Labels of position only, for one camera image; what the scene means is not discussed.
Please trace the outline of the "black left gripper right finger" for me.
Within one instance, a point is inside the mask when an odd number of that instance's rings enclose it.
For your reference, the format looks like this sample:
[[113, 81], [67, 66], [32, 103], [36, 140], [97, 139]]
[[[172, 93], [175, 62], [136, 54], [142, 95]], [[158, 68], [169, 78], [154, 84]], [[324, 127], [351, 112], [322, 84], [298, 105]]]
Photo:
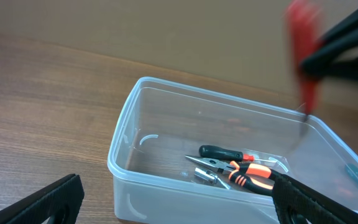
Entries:
[[285, 174], [272, 190], [279, 223], [358, 224], [358, 213]]

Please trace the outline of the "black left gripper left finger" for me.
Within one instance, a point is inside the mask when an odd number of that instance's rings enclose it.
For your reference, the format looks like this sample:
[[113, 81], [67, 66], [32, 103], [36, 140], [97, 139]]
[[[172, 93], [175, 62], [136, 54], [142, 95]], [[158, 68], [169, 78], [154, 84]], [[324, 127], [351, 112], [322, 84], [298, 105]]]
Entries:
[[1, 210], [0, 224], [74, 224], [84, 196], [80, 176], [68, 174]]

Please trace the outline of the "orange black needle-nose pliers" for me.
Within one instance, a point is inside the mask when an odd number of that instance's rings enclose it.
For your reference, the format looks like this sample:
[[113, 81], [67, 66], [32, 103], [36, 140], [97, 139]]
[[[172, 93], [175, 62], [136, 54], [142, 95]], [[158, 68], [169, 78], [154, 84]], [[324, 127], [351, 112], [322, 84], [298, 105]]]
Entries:
[[279, 173], [267, 166], [263, 166], [255, 163], [238, 163], [231, 161], [230, 163], [220, 161], [218, 159], [207, 158], [207, 157], [185, 157], [194, 162], [195, 164], [201, 165], [204, 168], [209, 169], [217, 174], [227, 175], [230, 182], [242, 187], [243, 189], [250, 190], [253, 193], [272, 196], [273, 186], [265, 184], [257, 179], [253, 178], [253, 175], [257, 177], [263, 177], [271, 181], [275, 181]]

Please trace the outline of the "red handled snips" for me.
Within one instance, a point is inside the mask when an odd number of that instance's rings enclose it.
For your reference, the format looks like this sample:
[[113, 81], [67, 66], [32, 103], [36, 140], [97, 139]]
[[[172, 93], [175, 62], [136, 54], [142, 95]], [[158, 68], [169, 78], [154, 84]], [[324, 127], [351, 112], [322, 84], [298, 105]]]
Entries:
[[321, 22], [320, 8], [310, 1], [293, 0], [285, 13], [292, 67], [297, 79], [303, 116], [300, 136], [295, 144], [301, 143], [308, 132], [308, 120], [315, 109], [319, 79], [309, 77], [301, 67], [302, 61], [315, 53], [321, 42], [318, 32]]

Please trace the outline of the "black red handled screwdriver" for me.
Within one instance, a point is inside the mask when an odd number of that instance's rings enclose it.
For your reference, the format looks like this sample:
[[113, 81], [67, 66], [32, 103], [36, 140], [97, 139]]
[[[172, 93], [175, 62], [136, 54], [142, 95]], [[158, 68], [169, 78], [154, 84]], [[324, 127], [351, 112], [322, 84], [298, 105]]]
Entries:
[[209, 157], [213, 159], [219, 159], [224, 161], [236, 161], [236, 162], [270, 162], [276, 163], [276, 161], [257, 159], [249, 154], [244, 154], [240, 151], [228, 150], [218, 146], [202, 145], [199, 148], [199, 154], [201, 157]]

